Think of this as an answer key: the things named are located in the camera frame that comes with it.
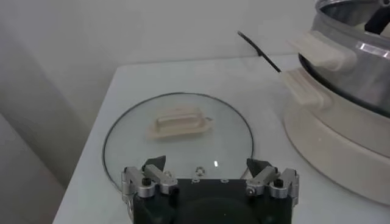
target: cooking pot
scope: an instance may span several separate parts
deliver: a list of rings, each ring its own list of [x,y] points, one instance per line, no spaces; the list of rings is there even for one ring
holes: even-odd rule
[[[291,44],[319,83],[390,117],[390,38],[359,28],[380,7],[377,0],[319,0],[311,32]]]

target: pot rim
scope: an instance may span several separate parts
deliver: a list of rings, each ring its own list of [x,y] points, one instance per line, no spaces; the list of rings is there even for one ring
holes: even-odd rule
[[[386,46],[386,48],[390,48],[390,38],[377,35],[375,33],[365,32],[363,30],[358,30],[350,25],[342,23],[332,17],[326,15],[322,9],[326,6],[333,4],[340,4],[343,2],[357,2],[357,3],[374,3],[378,2],[378,0],[318,0],[316,3],[316,11],[320,16],[321,20],[323,20],[326,25],[336,29],[339,32],[342,32],[346,35],[353,36],[359,40],[364,42],[368,41],[371,43],[375,43],[377,45]]]

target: glass lid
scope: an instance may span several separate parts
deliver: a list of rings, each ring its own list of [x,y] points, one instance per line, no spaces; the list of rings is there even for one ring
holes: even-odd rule
[[[239,179],[253,156],[245,118],[229,104],[204,94],[169,93],[128,109],[104,142],[105,172],[118,190],[121,171],[140,169],[166,156],[164,172],[175,178]]]

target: stainless steel pot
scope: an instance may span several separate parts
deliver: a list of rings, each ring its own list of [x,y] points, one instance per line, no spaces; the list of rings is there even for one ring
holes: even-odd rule
[[[390,38],[356,28],[380,8],[378,0],[319,0],[312,30],[356,55],[347,69],[331,71],[300,57],[320,83],[352,102],[390,117]]]

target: white table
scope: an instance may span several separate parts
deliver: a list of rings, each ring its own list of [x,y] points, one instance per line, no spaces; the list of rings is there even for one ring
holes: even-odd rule
[[[296,55],[272,57],[282,70]],[[121,195],[105,176],[101,151],[114,121],[137,102],[187,91],[218,97],[237,108],[255,136],[255,158],[300,173],[293,223],[390,223],[390,208],[357,196],[314,170],[293,148],[282,124],[290,98],[263,58],[181,61],[118,68],[58,210],[54,224],[130,223]]]

